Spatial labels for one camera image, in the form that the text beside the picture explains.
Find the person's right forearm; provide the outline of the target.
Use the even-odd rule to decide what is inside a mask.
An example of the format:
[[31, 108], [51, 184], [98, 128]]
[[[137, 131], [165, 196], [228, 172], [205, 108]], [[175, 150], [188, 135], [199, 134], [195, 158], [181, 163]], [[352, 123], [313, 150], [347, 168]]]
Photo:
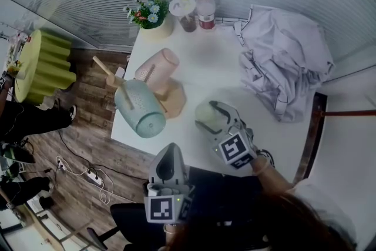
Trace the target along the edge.
[[263, 189], [268, 193], [284, 193], [293, 188], [293, 185], [271, 164], [261, 175], [256, 177], [260, 181]]

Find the light wooden desk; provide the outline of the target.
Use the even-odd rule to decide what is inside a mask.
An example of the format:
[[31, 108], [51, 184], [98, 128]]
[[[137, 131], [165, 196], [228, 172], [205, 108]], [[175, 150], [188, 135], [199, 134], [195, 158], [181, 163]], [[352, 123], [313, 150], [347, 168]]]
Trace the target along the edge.
[[10, 211], [0, 211], [0, 251], [95, 251], [46, 210], [23, 225]]

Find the person's left forearm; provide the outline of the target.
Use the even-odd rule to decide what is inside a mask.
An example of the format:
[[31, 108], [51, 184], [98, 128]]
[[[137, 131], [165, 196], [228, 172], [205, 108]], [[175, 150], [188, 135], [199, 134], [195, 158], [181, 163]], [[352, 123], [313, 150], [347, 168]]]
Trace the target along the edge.
[[184, 225], [181, 224], [181, 223], [173, 224], [173, 225], [177, 225], [178, 231], [175, 234], [172, 234], [172, 235], [165, 233], [165, 235], [166, 235], [166, 245], [169, 245], [173, 241], [173, 239], [176, 237], [176, 235], [184, 228]]

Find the potted flower plant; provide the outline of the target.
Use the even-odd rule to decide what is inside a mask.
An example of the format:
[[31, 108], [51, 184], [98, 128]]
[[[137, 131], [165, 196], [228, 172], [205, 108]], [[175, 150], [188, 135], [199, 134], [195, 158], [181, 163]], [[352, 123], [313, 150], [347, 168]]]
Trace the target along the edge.
[[139, 26], [141, 34], [148, 39], [164, 39], [173, 32], [173, 19], [169, 11], [170, 0], [135, 0], [136, 8], [124, 6], [130, 23]]

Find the teal textured cup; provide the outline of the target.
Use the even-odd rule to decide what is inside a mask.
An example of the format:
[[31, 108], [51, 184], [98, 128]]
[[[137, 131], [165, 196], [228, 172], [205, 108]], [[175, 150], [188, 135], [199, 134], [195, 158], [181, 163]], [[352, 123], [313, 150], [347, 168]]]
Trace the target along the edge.
[[114, 101], [121, 116], [141, 138], [152, 138], [166, 126], [164, 111], [143, 81], [124, 81], [117, 88]]

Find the wooden cup rack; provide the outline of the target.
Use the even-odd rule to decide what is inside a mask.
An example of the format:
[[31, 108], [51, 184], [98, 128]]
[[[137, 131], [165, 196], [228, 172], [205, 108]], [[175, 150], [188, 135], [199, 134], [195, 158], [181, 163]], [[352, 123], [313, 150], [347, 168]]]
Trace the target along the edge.
[[[120, 109], [121, 105], [126, 105], [127, 109], [134, 109], [135, 106], [125, 89], [127, 87], [127, 80], [116, 76], [97, 56], [94, 56], [93, 60], [107, 74], [106, 83], [116, 88], [115, 94], [120, 95], [120, 101], [115, 102], [116, 107]], [[166, 119], [176, 118], [180, 115], [186, 103], [186, 96], [183, 86], [179, 82], [169, 78], [164, 87], [153, 94], [162, 108]]]

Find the round table with green cloth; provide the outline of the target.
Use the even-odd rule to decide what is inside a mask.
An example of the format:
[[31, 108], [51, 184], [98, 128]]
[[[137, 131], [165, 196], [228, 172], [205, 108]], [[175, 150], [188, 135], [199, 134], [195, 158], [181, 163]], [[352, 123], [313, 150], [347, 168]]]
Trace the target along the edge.
[[17, 101], [39, 106], [44, 97], [76, 82], [76, 73], [70, 71], [70, 53], [70, 41], [41, 30], [32, 32], [19, 56], [22, 65], [15, 81]]

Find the reddish-brown coat rack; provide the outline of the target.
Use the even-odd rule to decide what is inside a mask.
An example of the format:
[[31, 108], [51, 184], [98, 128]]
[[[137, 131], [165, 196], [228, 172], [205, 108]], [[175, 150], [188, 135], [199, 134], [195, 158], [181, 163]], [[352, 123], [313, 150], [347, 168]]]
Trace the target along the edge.
[[324, 112], [318, 111], [318, 116], [376, 116], [376, 110], [366, 110], [366, 111], [336, 111], [336, 112]]

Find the pale green cup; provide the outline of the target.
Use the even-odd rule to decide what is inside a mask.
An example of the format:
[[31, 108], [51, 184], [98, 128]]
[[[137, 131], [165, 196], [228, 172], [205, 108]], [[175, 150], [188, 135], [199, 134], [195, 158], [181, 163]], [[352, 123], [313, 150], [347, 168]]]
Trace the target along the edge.
[[220, 128], [226, 125], [227, 117], [217, 111], [209, 102], [200, 103], [195, 109], [195, 121], [211, 128]]

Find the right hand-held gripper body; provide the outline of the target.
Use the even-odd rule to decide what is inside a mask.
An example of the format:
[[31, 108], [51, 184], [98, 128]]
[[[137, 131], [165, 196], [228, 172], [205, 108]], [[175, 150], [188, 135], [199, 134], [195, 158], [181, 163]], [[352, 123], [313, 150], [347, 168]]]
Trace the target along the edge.
[[241, 169], [257, 157], [253, 130], [232, 126], [221, 138], [214, 140], [213, 151], [225, 165]]

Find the clear lidded drink cup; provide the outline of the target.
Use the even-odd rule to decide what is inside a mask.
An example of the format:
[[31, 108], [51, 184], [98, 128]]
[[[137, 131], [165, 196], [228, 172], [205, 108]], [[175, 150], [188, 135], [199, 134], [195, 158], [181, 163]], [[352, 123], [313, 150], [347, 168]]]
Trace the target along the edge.
[[191, 33], [196, 30], [195, 0], [171, 0], [169, 12], [177, 18], [184, 31]]

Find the black office chair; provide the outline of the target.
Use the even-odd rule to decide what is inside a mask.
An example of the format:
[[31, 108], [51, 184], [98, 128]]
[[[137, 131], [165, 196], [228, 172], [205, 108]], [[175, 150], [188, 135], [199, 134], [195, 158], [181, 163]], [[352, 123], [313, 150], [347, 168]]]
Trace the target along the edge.
[[157, 251], [165, 245], [166, 235], [163, 225], [147, 222], [144, 204], [114, 204], [110, 207], [110, 213], [116, 224], [113, 229], [98, 235], [93, 228], [87, 228], [89, 236], [100, 249], [108, 250], [104, 241], [117, 232], [128, 241], [123, 251]]

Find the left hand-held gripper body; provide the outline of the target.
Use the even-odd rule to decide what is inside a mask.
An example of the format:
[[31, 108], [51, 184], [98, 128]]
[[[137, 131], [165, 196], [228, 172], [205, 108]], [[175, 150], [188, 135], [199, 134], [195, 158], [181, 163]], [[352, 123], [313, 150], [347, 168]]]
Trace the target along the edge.
[[149, 223], [183, 223], [193, 201], [194, 185], [166, 186], [149, 183], [144, 198]]

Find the person's dark clothing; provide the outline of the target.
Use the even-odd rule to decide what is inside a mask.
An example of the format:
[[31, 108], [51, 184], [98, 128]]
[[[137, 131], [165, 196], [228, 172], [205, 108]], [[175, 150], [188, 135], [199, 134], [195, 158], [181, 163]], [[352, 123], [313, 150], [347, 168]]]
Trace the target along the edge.
[[267, 247], [254, 220], [255, 202], [263, 190], [255, 176], [240, 178], [191, 168], [189, 181], [195, 189], [183, 246], [207, 251]]

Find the pink cup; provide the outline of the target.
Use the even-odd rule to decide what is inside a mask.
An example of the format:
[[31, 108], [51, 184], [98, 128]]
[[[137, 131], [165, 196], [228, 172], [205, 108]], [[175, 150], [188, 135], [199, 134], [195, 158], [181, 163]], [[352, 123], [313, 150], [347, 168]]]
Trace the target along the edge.
[[169, 48], [163, 48], [139, 66], [135, 79], [143, 81], [153, 92], [165, 86], [179, 66], [179, 58]]

